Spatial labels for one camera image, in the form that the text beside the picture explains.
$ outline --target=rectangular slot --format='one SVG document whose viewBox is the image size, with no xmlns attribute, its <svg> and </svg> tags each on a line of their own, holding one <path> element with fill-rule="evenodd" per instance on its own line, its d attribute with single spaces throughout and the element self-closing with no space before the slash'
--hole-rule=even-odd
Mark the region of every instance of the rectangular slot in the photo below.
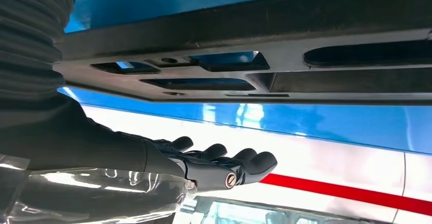
<svg viewBox="0 0 432 224">
<path fill-rule="evenodd" d="M 432 93 L 432 68 L 270 73 L 273 93 Z"/>
<path fill-rule="evenodd" d="M 432 41 L 322 47 L 305 53 L 304 61 L 319 68 L 432 64 Z"/>
<path fill-rule="evenodd" d="M 255 90 L 247 81 L 235 78 L 142 79 L 140 81 L 172 90 Z"/>
<path fill-rule="evenodd" d="M 225 94 L 228 97 L 261 97 L 261 98 L 289 98 L 288 94 Z"/>
<path fill-rule="evenodd" d="M 264 56 L 258 51 L 196 55 L 191 58 L 210 72 L 270 69 Z"/>
<path fill-rule="evenodd" d="M 158 74 L 160 70 L 139 62 L 118 61 L 112 63 L 92 64 L 91 67 L 114 74 Z"/>
</svg>

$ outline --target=metal screw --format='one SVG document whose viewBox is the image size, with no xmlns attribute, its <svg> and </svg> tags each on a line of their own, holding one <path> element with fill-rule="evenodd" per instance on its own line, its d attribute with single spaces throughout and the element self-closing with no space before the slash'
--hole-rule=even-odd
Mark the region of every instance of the metal screw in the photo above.
<svg viewBox="0 0 432 224">
<path fill-rule="evenodd" d="M 228 173 L 227 178 L 225 179 L 225 186 L 227 189 L 233 188 L 235 182 L 237 181 L 237 177 L 233 172 Z"/>
<path fill-rule="evenodd" d="M 195 183 L 193 181 L 187 181 L 185 185 L 187 190 L 191 190 L 195 188 Z"/>
</svg>

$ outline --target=dark gray plastic panel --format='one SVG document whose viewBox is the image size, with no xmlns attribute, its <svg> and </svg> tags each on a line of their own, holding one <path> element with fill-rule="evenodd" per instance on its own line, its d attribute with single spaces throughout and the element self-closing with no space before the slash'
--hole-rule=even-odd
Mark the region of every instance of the dark gray plastic panel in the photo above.
<svg viewBox="0 0 432 224">
<path fill-rule="evenodd" d="M 64 61 L 55 69 L 70 86 L 149 101 L 432 104 L 430 3 L 258 0 L 192 11 L 67 35 L 58 46 Z M 216 68 L 193 58 L 254 51 L 255 62 Z M 117 61 L 160 72 L 115 74 L 91 67 Z M 141 81 L 179 78 L 242 79 L 254 90 L 179 91 Z"/>
</svg>

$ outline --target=clear plastic sheet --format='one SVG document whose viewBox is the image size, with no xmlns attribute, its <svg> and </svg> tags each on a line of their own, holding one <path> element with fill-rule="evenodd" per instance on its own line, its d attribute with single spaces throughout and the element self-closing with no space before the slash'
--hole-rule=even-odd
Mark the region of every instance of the clear plastic sheet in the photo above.
<svg viewBox="0 0 432 224">
<path fill-rule="evenodd" d="M 33 171 L 7 222 L 140 223 L 179 211 L 196 187 L 184 178 L 110 169 Z"/>
<path fill-rule="evenodd" d="M 0 223 L 7 223 L 20 188 L 27 177 L 29 160 L 0 154 Z"/>
</svg>

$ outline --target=red stripe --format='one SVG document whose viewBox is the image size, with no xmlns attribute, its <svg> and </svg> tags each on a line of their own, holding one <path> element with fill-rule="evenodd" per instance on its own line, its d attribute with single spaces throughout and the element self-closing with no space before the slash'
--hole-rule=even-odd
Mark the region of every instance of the red stripe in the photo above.
<svg viewBox="0 0 432 224">
<path fill-rule="evenodd" d="M 432 216 L 432 202 L 325 182 L 270 174 L 261 183 L 357 200 Z"/>
</svg>

